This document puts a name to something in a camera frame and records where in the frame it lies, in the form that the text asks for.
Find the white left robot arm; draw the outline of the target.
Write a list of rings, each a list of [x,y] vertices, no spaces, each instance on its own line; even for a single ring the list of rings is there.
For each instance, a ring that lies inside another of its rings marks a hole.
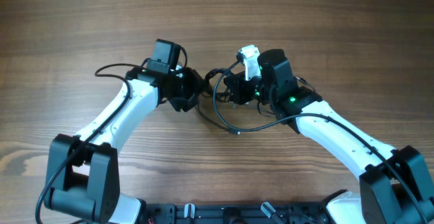
[[[158,39],[151,57],[130,64],[120,77],[116,97],[93,120],[72,136],[57,135],[50,144],[45,186],[35,207],[77,217],[84,223],[152,223],[146,202],[122,194],[119,152],[138,124],[159,105],[189,111],[205,87],[196,70],[179,65],[186,50]]]

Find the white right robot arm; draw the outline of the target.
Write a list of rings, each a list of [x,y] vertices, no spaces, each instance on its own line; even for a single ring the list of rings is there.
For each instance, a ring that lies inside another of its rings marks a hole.
[[[343,191],[325,201],[332,223],[429,223],[433,180],[423,155],[408,145],[396,149],[366,134],[337,114],[307,81],[294,76],[281,49],[241,48],[223,82],[231,102],[269,105],[278,124],[315,141],[359,181],[359,192]]]

